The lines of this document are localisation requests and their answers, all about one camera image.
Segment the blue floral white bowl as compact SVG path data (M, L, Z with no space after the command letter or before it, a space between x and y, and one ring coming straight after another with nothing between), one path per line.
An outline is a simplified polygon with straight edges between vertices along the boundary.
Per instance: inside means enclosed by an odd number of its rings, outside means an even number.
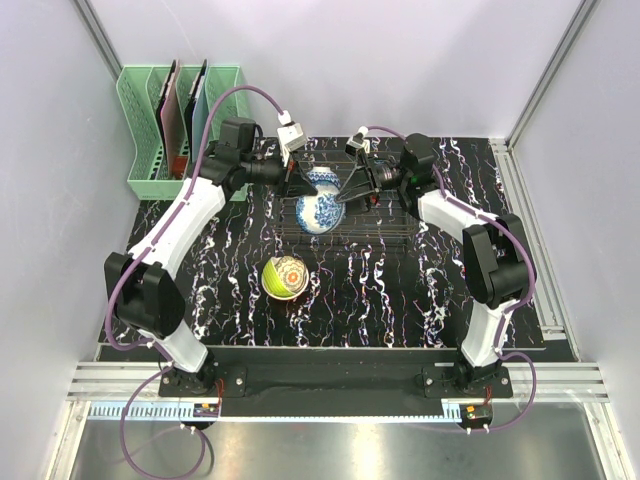
M295 217L301 229L311 235L322 235L335 229L346 215L344 203L338 203L333 193L318 193L296 201Z

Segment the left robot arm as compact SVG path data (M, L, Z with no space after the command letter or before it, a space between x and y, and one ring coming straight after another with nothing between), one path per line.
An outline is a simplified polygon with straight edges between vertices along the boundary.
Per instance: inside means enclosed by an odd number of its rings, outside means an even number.
M282 117L280 151L269 157L255 145L259 131L247 118L223 121L218 139L201 149L159 222L128 252L113 252L104 263L104 328L111 346L119 351L157 349L168 363L165 375L196 396L215 389L216 366L184 318L185 299L175 283L184 257L204 227L249 183L269 186L282 198L317 191L294 156L306 143L301 125Z

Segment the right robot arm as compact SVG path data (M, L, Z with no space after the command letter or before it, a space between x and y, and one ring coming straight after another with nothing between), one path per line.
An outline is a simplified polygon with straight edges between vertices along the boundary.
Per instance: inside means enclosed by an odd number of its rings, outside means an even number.
M473 307L447 381L463 395L476 396L498 378L507 358L508 323L535 291L536 270L523 223L515 214L496 216L473 207L447 190L430 137L404 137L400 159L392 164L374 159L367 134L362 127L346 142L345 153L355 167L336 200L353 214L369 210L382 192L394 191L406 213L461 243Z

